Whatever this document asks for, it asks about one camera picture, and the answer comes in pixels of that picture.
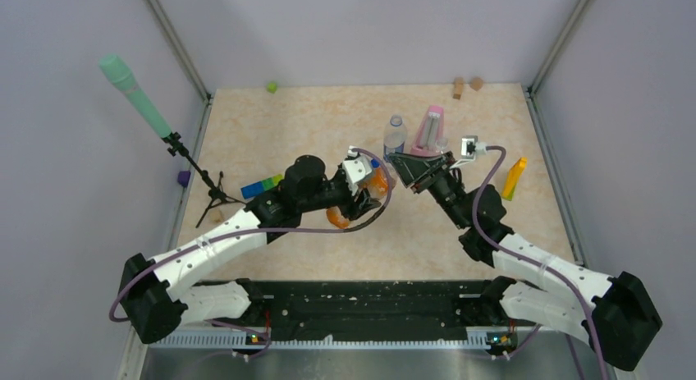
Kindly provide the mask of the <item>orange juice bottle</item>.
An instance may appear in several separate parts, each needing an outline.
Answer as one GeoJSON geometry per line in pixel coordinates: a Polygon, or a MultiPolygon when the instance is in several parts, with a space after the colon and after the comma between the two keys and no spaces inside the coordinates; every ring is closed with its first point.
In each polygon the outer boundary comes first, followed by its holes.
{"type": "MultiPolygon", "coordinates": [[[[392,179],[387,176],[384,170],[379,168],[374,168],[373,176],[360,187],[362,190],[366,190],[369,193],[369,197],[377,201],[377,204],[371,209],[376,208],[380,205],[380,201],[387,196],[387,185],[392,182],[392,179]]],[[[350,226],[352,221],[346,218],[339,207],[332,207],[326,211],[327,220],[335,227],[339,229],[346,229],[350,226]]]]}

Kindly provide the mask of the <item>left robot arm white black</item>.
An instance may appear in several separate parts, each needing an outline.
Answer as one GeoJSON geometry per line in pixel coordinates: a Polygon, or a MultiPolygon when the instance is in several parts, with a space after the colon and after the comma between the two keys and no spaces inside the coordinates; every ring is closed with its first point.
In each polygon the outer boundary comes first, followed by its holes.
{"type": "Polygon", "coordinates": [[[306,213],[334,209],[348,222],[368,212],[379,215],[390,188],[377,189],[371,181],[386,173],[383,160],[357,148],[348,151],[333,177],[327,177],[322,159],[300,156],[278,185],[255,196],[221,225],[164,254],[127,259],[112,307],[124,310],[123,321],[144,344],[161,341],[185,323],[236,318],[253,325],[263,315],[261,300],[238,282],[202,286],[200,281],[246,252],[301,232],[306,213]]]}

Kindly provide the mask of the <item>clear bottle blue label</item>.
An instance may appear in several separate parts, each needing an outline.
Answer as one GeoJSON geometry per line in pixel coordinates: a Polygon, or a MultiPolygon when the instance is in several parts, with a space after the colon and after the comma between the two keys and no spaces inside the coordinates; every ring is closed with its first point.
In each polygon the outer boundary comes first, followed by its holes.
{"type": "Polygon", "coordinates": [[[403,153],[408,132],[400,115],[393,115],[385,126],[383,135],[383,155],[386,158],[391,153],[403,153]]]}

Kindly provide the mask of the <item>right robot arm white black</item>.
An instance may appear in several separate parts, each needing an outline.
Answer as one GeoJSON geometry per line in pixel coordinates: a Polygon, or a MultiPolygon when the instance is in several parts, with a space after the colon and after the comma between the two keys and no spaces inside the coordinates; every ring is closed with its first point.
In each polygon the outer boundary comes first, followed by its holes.
{"type": "Polygon", "coordinates": [[[586,342],[604,363],[626,372],[637,368],[663,321],[634,274],[595,272],[527,241],[502,223],[501,196],[487,176],[466,191],[453,174],[450,152],[432,157],[391,153],[389,162],[403,185],[427,191],[464,230],[459,241],[467,255],[501,271],[481,302],[492,324],[508,318],[553,328],[586,342]]]}

